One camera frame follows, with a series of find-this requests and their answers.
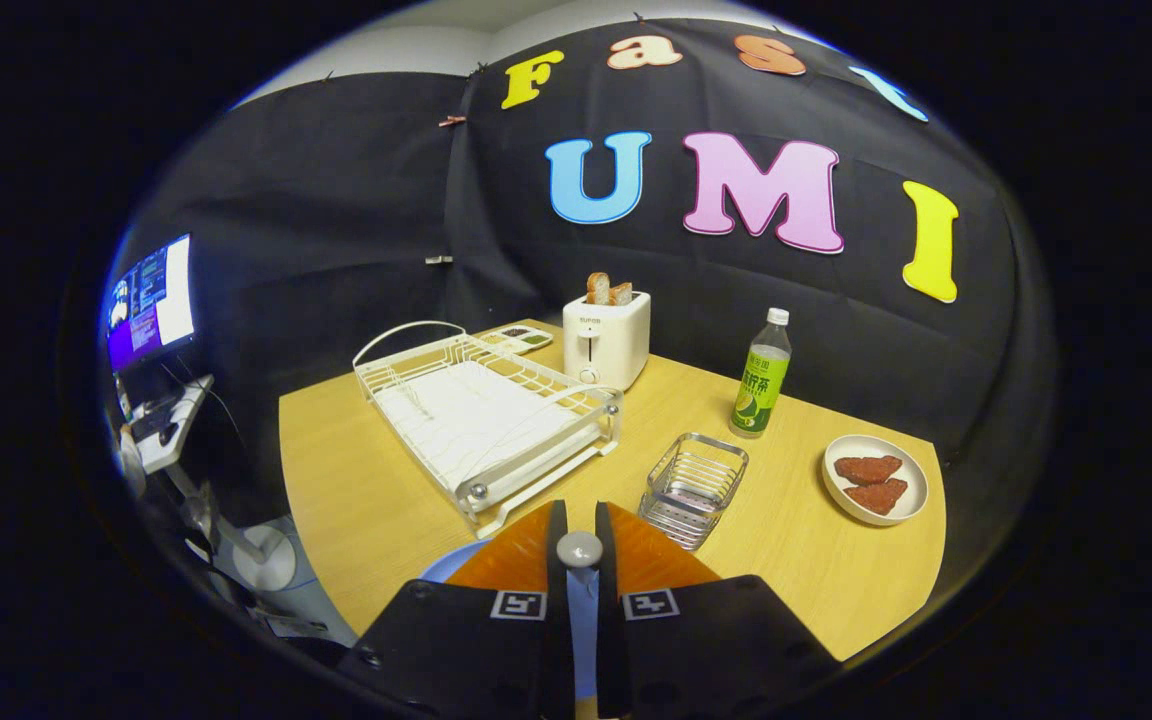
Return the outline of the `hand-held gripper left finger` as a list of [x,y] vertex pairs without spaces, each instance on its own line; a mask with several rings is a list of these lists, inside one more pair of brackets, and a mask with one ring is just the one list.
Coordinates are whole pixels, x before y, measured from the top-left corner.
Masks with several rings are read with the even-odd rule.
[[550,501],[444,582],[406,582],[339,673],[408,719],[571,719],[567,529]]

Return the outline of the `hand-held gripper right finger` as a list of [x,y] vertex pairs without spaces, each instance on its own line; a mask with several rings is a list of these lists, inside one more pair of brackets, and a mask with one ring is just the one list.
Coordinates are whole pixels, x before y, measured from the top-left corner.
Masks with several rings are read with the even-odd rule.
[[841,662],[758,575],[719,577],[635,511],[600,502],[596,700],[621,719],[771,719]]

